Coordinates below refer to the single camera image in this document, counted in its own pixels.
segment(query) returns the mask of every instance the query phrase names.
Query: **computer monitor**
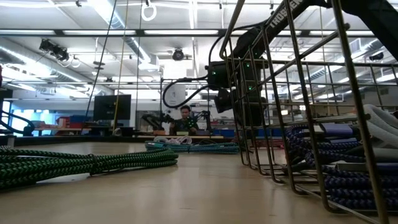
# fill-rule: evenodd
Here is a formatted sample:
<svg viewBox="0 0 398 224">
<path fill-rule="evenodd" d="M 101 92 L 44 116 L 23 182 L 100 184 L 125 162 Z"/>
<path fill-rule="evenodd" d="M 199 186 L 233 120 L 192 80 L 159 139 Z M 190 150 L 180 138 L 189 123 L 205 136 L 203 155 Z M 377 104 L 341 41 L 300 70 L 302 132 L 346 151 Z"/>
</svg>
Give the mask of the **computer monitor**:
<svg viewBox="0 0 398 224">
<path fill-rule="evenodd" d="M 94 120 L 113 120 L 118 96 L 96 96 L 94 100 Z M 116 119 L 130 119 L 131 95 L 119 95 Z"/>
</svg>

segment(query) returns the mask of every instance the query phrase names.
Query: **man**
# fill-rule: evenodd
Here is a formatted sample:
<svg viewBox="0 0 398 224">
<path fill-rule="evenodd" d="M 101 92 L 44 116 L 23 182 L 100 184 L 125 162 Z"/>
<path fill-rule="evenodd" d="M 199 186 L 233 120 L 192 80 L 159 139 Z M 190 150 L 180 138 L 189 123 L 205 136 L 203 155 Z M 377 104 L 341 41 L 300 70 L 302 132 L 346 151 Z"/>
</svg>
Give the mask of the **man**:
<svg viewBox="0 0 398 224">
<path fill-rule="evenodd" d="M 199 129 L 198 124 L 189 115 L 191 108 L 184 105 L 180 108 L 182 119 L 175 120 L 170 124 L 170 135 L 176 135 L 177 131 L 188 131 L 189 135 L 195 135 Z"/>
</svg>

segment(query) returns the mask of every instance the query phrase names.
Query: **dark hair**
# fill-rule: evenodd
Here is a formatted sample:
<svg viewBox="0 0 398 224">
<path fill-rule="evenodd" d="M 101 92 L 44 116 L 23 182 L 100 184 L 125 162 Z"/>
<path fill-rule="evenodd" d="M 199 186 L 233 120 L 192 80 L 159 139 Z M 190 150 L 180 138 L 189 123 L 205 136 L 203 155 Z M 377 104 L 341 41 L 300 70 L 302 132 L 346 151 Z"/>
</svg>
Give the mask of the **dark hair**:
<svg viewBox="0 0 398 224">
<path fill-rule="evenodd" d="M 181 110 L 184 110 L 184 109 L 187 109 L 189 112 L 191 112 L 191 107 L 189 107 L 188 105 L 183 105 L 183 106 L 180 108 L 180 111 L 181 111 Z"/>
</svg>

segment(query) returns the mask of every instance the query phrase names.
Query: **green braided cable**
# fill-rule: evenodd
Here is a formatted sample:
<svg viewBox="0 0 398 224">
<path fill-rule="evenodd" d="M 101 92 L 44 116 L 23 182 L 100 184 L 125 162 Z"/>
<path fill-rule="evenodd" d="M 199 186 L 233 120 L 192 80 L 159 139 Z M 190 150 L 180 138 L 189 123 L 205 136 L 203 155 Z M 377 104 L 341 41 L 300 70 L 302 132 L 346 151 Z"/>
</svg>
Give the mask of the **green braided cable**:
<svg viewBox="0 0 398 224">
<path fill-rule="evenodd" d="M 170 149 L 94 156 L 60 152 L 0 148 L 0 189 L 34 184 L 41 180 L 73 174 L 100 174 L 133 167 L 157 168 L 177 163 Z"/>
<path fill-rule="evenodd" d="M 190 144 L 174 144 L 169 142 L 146 141 L 145 148 L 151 152 L 159 149 L 171 149 L 174 152 L 198 152 L 209 154 L 237 154 L 239 146 L 233 142 L 190 145 Z"/>
</svg>

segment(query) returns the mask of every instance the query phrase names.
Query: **fluorescent light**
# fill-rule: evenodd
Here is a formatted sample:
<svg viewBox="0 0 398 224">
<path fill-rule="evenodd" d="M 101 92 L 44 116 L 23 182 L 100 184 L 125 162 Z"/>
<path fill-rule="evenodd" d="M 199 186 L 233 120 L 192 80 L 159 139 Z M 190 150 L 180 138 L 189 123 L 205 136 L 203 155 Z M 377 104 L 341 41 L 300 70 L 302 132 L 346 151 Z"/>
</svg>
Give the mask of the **fluorescent light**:
<svg viewBox="0 0 398 224">
<path fill-rule="evenodd" d="M 377 78 L 377 82 L 384 82 L 384 81 L 388 81 L 388 80 L 393 80 L 395 79 L 394 74 L 389 74 L 389 75 L 383 75 L 380 78 Z"/>
<path fill-rule="evenodd" d="M 9 35 L 22 35 L 22 34 L 30 34 L 30 35 L 55 35 L 54 30 L 0 30 L 0 34 L 9 34 Z"/>
<path fill-rule="evenodd" d="M 60 72 L 60 71 L 57 71 L 57 72 L 58 72 L 59 74 L 61 74 L 61 75 L 65 75 L 66 77 L 70 78 L 71 80 L 73 80 L 73 81 L 75 81 L 75 82 L 81 82 L 80 79 L 75 78 L 75 77 L 73 77 L 73 76 L 71 76 L 71 75 L 68 75 L 68 74 L 63 73 L 63 72 Z"/>
<path fill-rule="evenodd" d="M 247 30 L 236 30 L 232 32 L 232 35 L 242 35 L 245 32 L 247 32 Z"/>
<path fill-rule="evenodd" d="M 366 30 L 347 30 L 346 31 L 347 35 L 370 35 L 373 36 L 372 31 L 366 31 Z"/>
<path fill-rule="evenodd" d="M 245 32 L 247 32 L 248 30 L 236 30 L 232 32 L 232 35 L 242 35 Z M 295 31 L 296 35 L 300 35 L 301 31 Z M 278 33 L 278 35 L 290 35 L 290 31 L 289 30 L 282 30 L 281 32 Z"/>
<path fill-rule="evenodd" d="M 213 35 L 218 30 L 144 30 L 147 35 Z"/>
<path fill-rule="evenodd" d="M 330 35 L 334 31 L 332 30 L 324 30 L 323 35 Z M 372 31 L 368 30 L 347 30 L 346 31 L 347 35 L 369 35 L 369 36 L 374 36 Z M 310 35 L 322 35 L 322 30 L 311 30 Z"/>
<path fill-rule="evenodd" d="M 67 88 L 57 88 L 57 92 L 65 95 L 65 96 L 72 96 L 75 98 L 86 98 L 87 95 L 84 93 L 81 93 L 79 91 L 75 91 L 75 90 L 70 90 Z"/>
<path fill-rule="evenodd" d="M 334 31 L 330 31 L 330 30 L 324 30 L 324 31 L 322 31 L 322 30 L 312 30 L 312 31 L 310 31 L 310 35 L 322 35 L 322 32 L 323 32 L 323 35 L 330 35 Z"/>
<path fill-rule="evenodd" d="M 348 82 L 348 81 L 349 81 L 349 78 L 346 77 L 346 78 L 344 78 L 344 79 L 338 81 L 338 83 L 344 83 L 344 82 Z"/>
<path fill-rule="evenodd" d="M 65 35 L 106 35 L 107 30 L 64 30 Z M 126 35 L 136 34 L 135 30 L 126 30 Z M 124 35 L 124 30 L 110 30 L 109 35 Z"/>
<path fill-rule="evenodd" d="M 18 84 L 18 85 L 14 85 L 14 84 L 7 84 L 9 86 L 13 86 L 13 87 L 17 87 L 17 88 L 22 88 L 24 90 L 29 90 L 29 91 L 36 91 L 35 88 L 29 86 L 29 85 L 25 85 L 25 84 Z"/>
<path fill-rule="evenodd" d="M 296 35 L 300 35 L 301 31 L 295 31 Z M 278 35 L 290 35 L 290 30 L 282 30 Z"/>
<path fill-rule="evenodd" d="M 302 94 L 297 95 L 297 96 L 294 97 L 295 100 L 299 100 L 299 99 L 302 99 L 302 98 L 303 98 L 303 95 L 302 95 Z"/>
</svg>

